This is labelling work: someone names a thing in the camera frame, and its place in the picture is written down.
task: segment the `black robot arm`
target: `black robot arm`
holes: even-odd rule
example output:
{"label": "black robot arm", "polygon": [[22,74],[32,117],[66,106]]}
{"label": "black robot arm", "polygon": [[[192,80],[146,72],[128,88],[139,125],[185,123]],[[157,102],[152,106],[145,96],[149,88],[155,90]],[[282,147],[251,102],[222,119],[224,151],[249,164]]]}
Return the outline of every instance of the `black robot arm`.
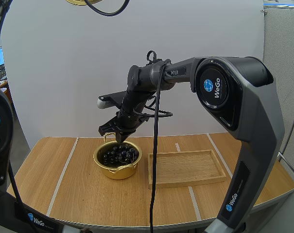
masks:
{"label": "black robot arm", "polygon": [[163,61],[145,67],[132,66],[123,100],[106,103],[114,94],[99,97],[98,105],[116,106],[117,116],[99,127],[101,135],[116,132],[122,142],[145,120],[133,112],[154,94],[159,78],[161,90],[175,83],[190,82],[192,92],[206,110],[236,139],[242,142],[238,162],[217,219],[207,233],[230,233],[237,229],[254,206],[271,172],[284,136],[284,123],[276,92],[276,82],[269,70],[253,57],[191,58],[166,65]]}

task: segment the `blue globe logo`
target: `blue globe logo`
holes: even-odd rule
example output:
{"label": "blue globe logo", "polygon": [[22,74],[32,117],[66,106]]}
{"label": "blue globe logo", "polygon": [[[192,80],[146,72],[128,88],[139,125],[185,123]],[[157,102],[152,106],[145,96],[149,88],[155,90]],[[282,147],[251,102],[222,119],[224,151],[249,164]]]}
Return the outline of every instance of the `blue globe logo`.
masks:
{"label": "blue globe logo", "polygon": [[213,83],[211,82],[211,80],[206,79],[204,81],[204,88],[206,91],[211,92],[213,90]]}
{"label": "blue globe logo", "polygon": [[29,218],[30,218],[30,221],[33,221],[33,219],[34,219],[34,215],[31,214],[31,213],[29,213],[28,216],[29,216]]}
{"label": "blue globe logo", "polygon": [[232,206],[231,205],[226,205],[225,208],[226,208],[226,210],[228,210],[230,212],[232,211]]}

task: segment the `black bead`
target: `black bead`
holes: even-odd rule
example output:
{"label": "black bead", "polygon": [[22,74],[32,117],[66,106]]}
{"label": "black bead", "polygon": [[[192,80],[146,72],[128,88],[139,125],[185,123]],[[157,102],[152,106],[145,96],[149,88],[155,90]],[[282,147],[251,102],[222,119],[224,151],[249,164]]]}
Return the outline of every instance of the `black bead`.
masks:
{"label": "black bead", "polygon": [[125,145],[125,150],[129,150],[129,149],[131,149],[132,147],[131,147],[131,145],[129,145],[129,144],[126,144]]}

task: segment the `white backdrop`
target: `white backdrop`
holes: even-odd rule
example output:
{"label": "white backdrop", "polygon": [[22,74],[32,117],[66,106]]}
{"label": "white backdrop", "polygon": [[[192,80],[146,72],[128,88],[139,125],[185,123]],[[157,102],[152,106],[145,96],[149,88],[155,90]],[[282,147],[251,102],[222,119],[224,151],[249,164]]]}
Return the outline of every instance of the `white backdrop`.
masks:
{"label": "white backdrop", "polygon": [[[96,6],[114,11],[121,0]],[[65,0],[13,1],[2,29],[7,77],[30,148],[46,136],[99,137],[117,108],[100,110],[99,95],[126,89],[131,65],[146,53],[178,62],[194,56],[263,53],[262,0],[132,0],[116,17]],[[162,92],[159,135],[223,132],[190,84]],[[133,136],[153,135],[152,121]]]}

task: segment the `robotic arm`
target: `robotic arm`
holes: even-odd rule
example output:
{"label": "robotic arm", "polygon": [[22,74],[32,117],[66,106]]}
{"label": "robotic arm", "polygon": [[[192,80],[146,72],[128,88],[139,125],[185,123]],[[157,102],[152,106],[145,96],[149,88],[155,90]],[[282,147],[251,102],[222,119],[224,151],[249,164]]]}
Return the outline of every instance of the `robotic arm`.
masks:
{"label": "robotic arm", "polygon": [[[123,142],[148,118],[141,113],[157,89],[161,59],[144,67],[132,66],[127,90],[99,96],[98,107],[117,106],[117,115],[99,127],[104,135],[115,132]],[[217,219],[207,233],[230,233],[254,206],[271,172],[284,137],[284,123],[276,82],[266,66],[253,57],[190,58],[164,67],[161,90],[190,82],[206,110],[242,142],[240,155]]]}
{"label": "robotic arm", "polygon": [[[11,2],[0,0],[0,29],[5,16],[2,12],[7,12]],[[126,0],[114,13],[92,9],[102,15],[115,16],[128,2]],[[190,82],[191,91],[197,94],[206,110],[234,138],[242,141],[225,200],[216,220],[206,229],[206,233],[231,233],[245,221],[262,191],[284,136],[276,82],[265,65],[253,57],[195,57],[171,64],[169,59],[157,59],[155,52],[151,61],[151,53],[147,56],[149,64],[130,68],[126,91],[99,97],[99,108],[116,106],[119,109],[114,118],[99,127],[99,133],[115,132],[116,140],[123,142],[151,117],[141,112],[157,90],[169,90],[176,83]],[[159,112],[163,113],[161,117],[172,116],[169,112]],[[16,199],[6,192],[8,169],[12,184],[14,181],[9,166],[12,137],[12,109],[0,91],[0,225],[16,232],[81,232],[23,205],[18,195]],[[30,219],[44,224],[34,225]]]}

